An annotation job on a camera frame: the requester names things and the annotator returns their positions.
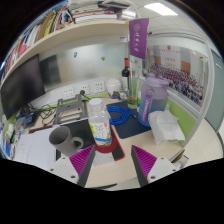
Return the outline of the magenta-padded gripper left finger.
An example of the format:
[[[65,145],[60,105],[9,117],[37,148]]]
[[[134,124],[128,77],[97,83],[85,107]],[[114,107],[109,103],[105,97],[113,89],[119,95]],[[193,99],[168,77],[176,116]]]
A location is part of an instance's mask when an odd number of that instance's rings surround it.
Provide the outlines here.
[[[95,146],[89,146],[71,157],[62,156],[48,171],[78,186],[86,185],[92,162],[95,157]]]

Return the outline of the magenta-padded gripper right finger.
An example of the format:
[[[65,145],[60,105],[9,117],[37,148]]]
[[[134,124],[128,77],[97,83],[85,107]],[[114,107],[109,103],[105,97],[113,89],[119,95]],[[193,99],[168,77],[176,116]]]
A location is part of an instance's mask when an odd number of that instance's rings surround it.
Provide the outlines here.
[[[141,186],[150,184],[177,171],[177,168],[167,158],[155,157],[135,145],[131,147],[131,156]]]

